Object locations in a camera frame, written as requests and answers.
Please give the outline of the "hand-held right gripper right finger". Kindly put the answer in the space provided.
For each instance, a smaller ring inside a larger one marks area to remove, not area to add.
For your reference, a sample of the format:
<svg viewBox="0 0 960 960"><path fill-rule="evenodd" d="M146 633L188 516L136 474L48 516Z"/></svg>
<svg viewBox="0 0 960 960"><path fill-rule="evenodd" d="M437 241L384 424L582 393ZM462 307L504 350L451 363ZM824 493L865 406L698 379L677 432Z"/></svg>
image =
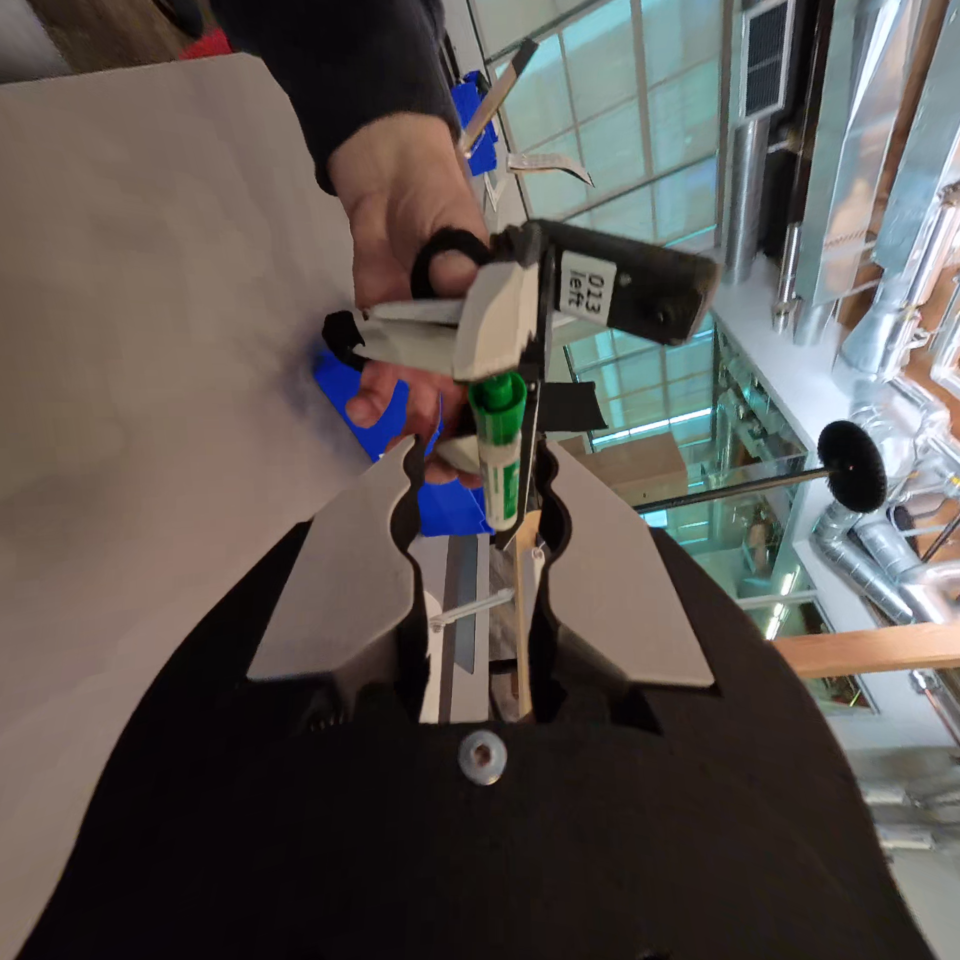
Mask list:
<svg viewBox="0 0 960 960"><path fill-rule="evenodd" d="M546 548L533 651L551 678L707 690L714 673L648 525L569 451L542 440L534 485Z"/></svg>

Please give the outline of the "large blue bin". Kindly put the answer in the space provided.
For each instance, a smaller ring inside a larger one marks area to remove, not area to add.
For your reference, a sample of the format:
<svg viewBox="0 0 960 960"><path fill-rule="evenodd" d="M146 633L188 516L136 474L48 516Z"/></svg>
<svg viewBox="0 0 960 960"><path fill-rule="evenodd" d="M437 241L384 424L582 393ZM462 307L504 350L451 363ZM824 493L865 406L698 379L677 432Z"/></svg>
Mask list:
<svg viewBox="0 0 960 960"><path fill-rule="evenodd" d="M371 462L377 462L388 443L398 436L406 420L409 386L400 380L393 388L390 403L369 428L354 425L347 416L347 402L358 391L361 374L341 362L325 347L317 354L313 378L318 389L346 422ZM425 537L491 534L486 523L483 491L464 487L460 481L444 485L425 484L418 492L421 534Z"/></svg>

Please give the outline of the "large silver ceiling duct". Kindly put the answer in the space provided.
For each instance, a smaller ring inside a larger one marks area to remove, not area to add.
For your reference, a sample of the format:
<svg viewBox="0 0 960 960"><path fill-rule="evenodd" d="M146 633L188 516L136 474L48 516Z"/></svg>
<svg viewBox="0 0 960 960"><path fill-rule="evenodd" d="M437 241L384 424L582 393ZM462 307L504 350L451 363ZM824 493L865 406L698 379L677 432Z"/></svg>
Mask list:
<svg viewBox="0 0 960 960"><path fill-rule="evenodd" d="M797 346L872 299L833 361L888 381L923 342L921 308L958 258L958 2L833 2L796 292Z"/></svg>

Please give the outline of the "small blue bin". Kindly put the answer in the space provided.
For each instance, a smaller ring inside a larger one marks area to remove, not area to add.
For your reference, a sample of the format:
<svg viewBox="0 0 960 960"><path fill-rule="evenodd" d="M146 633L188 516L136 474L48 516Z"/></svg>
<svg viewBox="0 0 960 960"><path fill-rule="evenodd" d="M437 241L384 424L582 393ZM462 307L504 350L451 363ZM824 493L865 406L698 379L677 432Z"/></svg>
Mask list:
<svg viewBox="0 0 960 960"><path fill-rule="evenodd" d="M474 178L495 171L498 165L498 134L493 117L498 108L488 101L493 86L482 70L473 70L462 76L451 89L462 134L472 141L461 146L466 167Z"/></svg>

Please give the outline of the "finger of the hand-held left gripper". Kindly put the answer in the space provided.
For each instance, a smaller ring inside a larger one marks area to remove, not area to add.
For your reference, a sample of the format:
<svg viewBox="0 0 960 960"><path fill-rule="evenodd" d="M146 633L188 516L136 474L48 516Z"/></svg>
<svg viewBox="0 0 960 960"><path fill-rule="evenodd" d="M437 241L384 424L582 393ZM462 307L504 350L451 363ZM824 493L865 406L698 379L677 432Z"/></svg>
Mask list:
<svg viewBox="0 0 960 960"><path fill-rule="evenodd" d="M538 266L490 263L478 270L462 303L454 381L476 383L518 368L536 334L539 281Z"/></svg>

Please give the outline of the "wooden ceiling beam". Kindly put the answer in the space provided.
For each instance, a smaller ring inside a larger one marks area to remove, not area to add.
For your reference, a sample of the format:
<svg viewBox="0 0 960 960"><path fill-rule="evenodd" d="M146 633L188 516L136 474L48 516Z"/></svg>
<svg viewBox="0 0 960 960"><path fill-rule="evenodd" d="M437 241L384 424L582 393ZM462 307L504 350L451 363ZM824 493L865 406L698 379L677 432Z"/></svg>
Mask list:
<svg viewBox="0 0 960 960"><path fill-rule="evenodd" d="M799 678L959 666L959 622L819 633L772 641Z"/></svg>

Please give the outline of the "ceiling vent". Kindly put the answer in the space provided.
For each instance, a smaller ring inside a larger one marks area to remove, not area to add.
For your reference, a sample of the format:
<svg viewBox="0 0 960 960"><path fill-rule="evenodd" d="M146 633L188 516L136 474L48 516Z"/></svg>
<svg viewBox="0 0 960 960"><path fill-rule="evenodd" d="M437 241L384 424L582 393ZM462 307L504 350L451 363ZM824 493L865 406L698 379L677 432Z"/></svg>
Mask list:
<svg viewBox="0 0 960 960"><path fill-rule="evenodd" d="M796 1L752 1L741 8L736 125L770 118L787 101Z"/></svg>

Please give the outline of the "silver ceiling pipe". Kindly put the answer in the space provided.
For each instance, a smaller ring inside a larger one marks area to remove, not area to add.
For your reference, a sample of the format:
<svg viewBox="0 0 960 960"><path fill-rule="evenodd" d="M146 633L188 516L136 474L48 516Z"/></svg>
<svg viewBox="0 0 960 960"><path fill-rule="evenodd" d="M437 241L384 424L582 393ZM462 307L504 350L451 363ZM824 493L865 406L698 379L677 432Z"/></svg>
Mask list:
<svg viewBox="0 0 960 960"><path fill-rule="evenodd" d="M895 405L856 404L848 419L879 449L887 495L865 512L831 499L817 518L810 542L819 558L892 624L958 621L958 560L924 558L896 523L897 509L924 498L958 503L958 440L950 418L930 405L920 408L918 430Z"/></svg>

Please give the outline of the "cardboard panel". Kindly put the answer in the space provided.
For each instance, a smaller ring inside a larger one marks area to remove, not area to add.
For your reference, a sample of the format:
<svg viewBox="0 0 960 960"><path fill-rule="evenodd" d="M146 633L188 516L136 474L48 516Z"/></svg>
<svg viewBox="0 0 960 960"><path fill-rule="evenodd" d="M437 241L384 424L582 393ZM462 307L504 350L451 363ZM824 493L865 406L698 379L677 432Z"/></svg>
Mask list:
<svg viewBox="0 0 960 960"><path fill-rule="evenodd" d="M632 508L680 498L689 491L686 461L671 433L608 445L583 465Z"/></svg>

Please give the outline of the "person's left forearm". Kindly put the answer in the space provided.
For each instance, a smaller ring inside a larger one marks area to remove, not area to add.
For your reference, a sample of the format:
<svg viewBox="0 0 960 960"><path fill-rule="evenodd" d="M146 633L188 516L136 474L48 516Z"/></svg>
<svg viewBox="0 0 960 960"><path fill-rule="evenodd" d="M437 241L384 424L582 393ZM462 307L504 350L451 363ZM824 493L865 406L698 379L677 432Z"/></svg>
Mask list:
<svg viewBox="0 0 960 960"><path fill-rule="evenodd" d="M234 50L257 56L288 96L321 190L335 195L333 154L389 116L441 121L460 134L442 69L438 1L216 1Z"/></svg>

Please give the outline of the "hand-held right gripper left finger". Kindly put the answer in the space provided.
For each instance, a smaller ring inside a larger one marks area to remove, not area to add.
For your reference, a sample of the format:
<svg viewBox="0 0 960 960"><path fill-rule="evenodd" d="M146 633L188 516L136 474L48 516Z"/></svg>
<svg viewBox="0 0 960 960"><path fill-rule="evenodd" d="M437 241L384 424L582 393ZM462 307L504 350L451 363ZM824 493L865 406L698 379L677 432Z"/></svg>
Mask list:
<svg viewBox="0 0 960 960"><path fill-rule="evenodd" d="M411 555L424 468L425 444L404 438L315 514L249 680L426 684L425 591Z"/></svg>

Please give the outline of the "person's left hand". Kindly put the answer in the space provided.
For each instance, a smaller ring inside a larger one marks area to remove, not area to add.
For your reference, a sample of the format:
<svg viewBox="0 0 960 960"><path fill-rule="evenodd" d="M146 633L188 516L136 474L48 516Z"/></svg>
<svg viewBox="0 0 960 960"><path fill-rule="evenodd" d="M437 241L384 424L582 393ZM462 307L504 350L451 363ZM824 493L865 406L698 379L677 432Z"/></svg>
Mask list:
<svg viewBox="0 0 960 960"><path fill-rule="evenodd" d="M331 154L327 171L349 222L359 309L411 300L414 263L440 229L463 230L489 245L469 174L439 118L400 113L374 121ZM456 427L469 401L466 386L379 362L366 364L345 406L354 426L375 426L401 381L409 388L406 418L386 450L406 436L429 440L439 425Z"/></svg>

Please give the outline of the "green dry erase marker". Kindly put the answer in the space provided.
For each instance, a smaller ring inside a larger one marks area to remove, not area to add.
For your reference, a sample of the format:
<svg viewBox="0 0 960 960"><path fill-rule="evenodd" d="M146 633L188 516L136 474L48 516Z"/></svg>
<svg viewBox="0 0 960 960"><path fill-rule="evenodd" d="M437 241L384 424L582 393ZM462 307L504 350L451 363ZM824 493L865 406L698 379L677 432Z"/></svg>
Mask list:
<svg viewBox="0 0 960 960"><path fill-rule="evenodd" d="M521 509L522 427L527 386L515 370L471 384L467 400L476 427L486 524L513 528Z"/></svg>

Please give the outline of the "black board with wooden rim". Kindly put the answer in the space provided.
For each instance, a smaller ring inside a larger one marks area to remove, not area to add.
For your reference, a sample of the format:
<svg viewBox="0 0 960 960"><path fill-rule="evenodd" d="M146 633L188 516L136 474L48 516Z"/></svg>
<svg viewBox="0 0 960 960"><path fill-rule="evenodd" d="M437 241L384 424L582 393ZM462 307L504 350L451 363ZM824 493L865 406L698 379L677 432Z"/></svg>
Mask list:
<svg viewBox="0 0 960 960"><path fill-rule="evenodd" d="M535 720L531 688L530 631L546 563L540 537L541 520L540 509L528 511L506 547L506 555L511 561L519 721L530 723Z"/></svg>

